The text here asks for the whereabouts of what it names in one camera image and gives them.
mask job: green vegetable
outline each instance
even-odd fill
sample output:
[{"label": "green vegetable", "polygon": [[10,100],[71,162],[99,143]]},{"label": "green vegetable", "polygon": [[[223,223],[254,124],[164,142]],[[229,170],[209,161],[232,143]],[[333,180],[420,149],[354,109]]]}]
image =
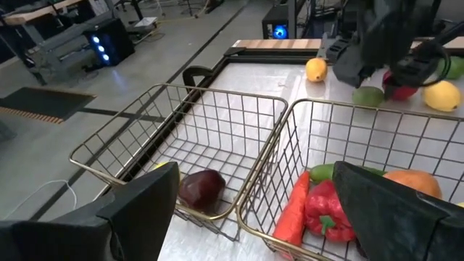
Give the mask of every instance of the green vegetable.
[{"label": "green vegetable", "polygon": [[[377,170],[373,167],[366,167],[366,166],[359,166],[367,171],[370,171],[376,175],[384,175],[386,171]],[[334,173],[334,164],[322,164],[317,165],[311,169],[311,180],[314,183],[320,183],[326,179],[332,179],[332,175]]]},{"label": "green vegetable", "polygon": [[373,86],[361,86],[353,91],[352,101],[356,105],[378,107],[384,101],[384,92]]},{"label": "green vegetable", "polygon": [[[446,79],[456,80],[464,73],[464,59],[461,57],[450,57],[451,66],[449,67]],[[444,59],[440,59],[436,67],[436,74],[440,75],[444,68]]]}]

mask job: wire basket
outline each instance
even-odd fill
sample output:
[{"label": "wire basket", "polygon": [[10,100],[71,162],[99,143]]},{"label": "wire basket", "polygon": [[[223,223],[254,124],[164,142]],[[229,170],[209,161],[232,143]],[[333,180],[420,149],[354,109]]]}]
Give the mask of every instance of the wire basket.
[{"label": "wire basket", "polygon": [[287,107],[270,96],[157,85],[85,140],[70,161],[109,187],[169,161],[179,164],[182,178],[217,170],[226,188],[216,212],[207,215],[178,203],[175,213],[237,240],[236,215],[230,213]]},{"label": "wire basket", "polygon": [[379,170],[433,173],[443,200],[464,202],[464,125],[460,118],[299,100],[291,105],[257,166],[237,213],[239,225],[294,260],[365,260],[355,243],[336,244],[306,231],[297,247],[272,234],[305,170],[344,160]]}]

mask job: yellow lemon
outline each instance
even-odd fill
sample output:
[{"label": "yellow lemon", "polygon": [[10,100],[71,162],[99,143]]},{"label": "yellow lemon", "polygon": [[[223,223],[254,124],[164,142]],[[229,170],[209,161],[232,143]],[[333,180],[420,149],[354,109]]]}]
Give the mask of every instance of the yellow lemon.
[{"label": "yellow lemon", "polygon": [[[167,163],[169,163],[169,162],[161,162],[161,163],[159,163],[158,165],[156,165],[156,166],[153,168],[153,170],[156,170],[157,168],[162,167],[164,164],[167,164]],[[181,171],[179,170],[179,180],[181,180],[181,179],[182,179]]]},{"label": "yellow lemon", "polygon": [[442,80],[441,82],[423,90],[424,102],[439,111],[452,112],[461,103],[461,92],[452,83]]},{"label": "yellow lemon", "polygon": [[306,63],[306,78],[313,83],[326,79],[327,62],[321,58],[312,58]]}]

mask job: gray floor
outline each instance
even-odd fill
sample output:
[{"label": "gray floor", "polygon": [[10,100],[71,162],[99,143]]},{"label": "gray floor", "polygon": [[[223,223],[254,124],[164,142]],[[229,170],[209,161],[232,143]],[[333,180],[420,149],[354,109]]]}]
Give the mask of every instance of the gray floor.
[{"label": "gray floor", "polygon": [[[164,38],[141,43],[136,53],[117,67],[100,70],[93,79],[48,87],[72,87],[72,90],[96,94],[98,97],[88,107],[120,110],[150,86],[165,82],[244,4],[246,1],[243,0],[229,0],[197,20],[166,22],[160,28]],[[271,5],[271,1],[252,0],[191,64],[211,67],[236,40],[261,38],[260,20]],[[165,8],[166,19],[178,17],[184,9]],[[144,10],[144,14],[150,15],[150,11]],[[128,7],[128,13],[121,13],[124,20],[132,15],[131,7]],[[0,96],[22,86],[36,86],[32,76],[19,62],[3,67],[0,78]],[[181,83],[181,79],[176,79],[175,83]],[[0,143],[0,218],[27,219],[33,215],[62,183],[43,187],[12,211],[43,184],[70,178],[78,168],[68,161],[69,153],[108,119],[109,116],[78,112],[63,124],[52,125],[14,115],[0,115],[0,120],[17,133],[11,141]],[[72,187],[78,196],[79,207],[93,200],[104,184],[93,176],[85,175]],[[69,212],[73,208],[73,200],[72,194],[67,192],[42,219],[49,220]]]}]

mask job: carrot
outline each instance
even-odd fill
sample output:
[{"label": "carrot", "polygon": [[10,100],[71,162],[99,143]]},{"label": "carrot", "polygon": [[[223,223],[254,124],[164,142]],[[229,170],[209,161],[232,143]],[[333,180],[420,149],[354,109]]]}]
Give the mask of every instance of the carrot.
[{"label": "carrot", "polygon": [[290,194],[289,203],[283,209],[273,236],[295,246],[302,245],[305,230],[305,202],[310,190],[310,173],[304,171]]}]

